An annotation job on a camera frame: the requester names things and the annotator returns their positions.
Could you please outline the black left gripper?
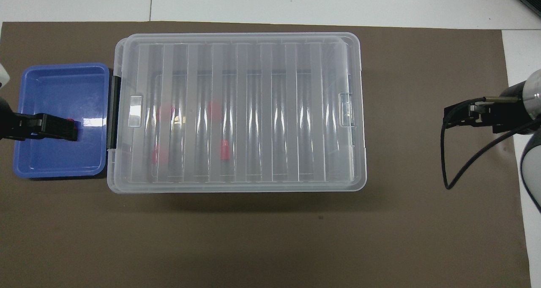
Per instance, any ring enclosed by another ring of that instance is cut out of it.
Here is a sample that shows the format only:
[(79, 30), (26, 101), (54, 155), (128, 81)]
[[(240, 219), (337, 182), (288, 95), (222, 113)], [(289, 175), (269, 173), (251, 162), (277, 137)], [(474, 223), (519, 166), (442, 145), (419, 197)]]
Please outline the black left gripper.
[(17, 141), (26, 139), (62, 139), (77, 141), (79, 129), (76, 121), (53, 115), (27, 115), (13, 111), (0, 113), (0, 138)]

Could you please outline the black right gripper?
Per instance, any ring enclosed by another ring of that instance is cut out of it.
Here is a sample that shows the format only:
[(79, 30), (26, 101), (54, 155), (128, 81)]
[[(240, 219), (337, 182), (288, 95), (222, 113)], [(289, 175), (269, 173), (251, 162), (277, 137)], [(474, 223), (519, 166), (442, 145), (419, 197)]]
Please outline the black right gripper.
[[(514, 130), (526, 124), (531, 126), (520, 130), (518, 134), (533, 134), (535, 132), (535, 103), (531, 86), (527, 82), (520, 82), (504, 90), (500, 96), (489, 98), (493, 103), (495, 125), (494, 133), (503, 133)], [(484, 99), (466, 100), (461, 103), (444, 108), (444, 129), (457, 126), (486, 126), (486, 117), (489, 114), (489, 104)]]

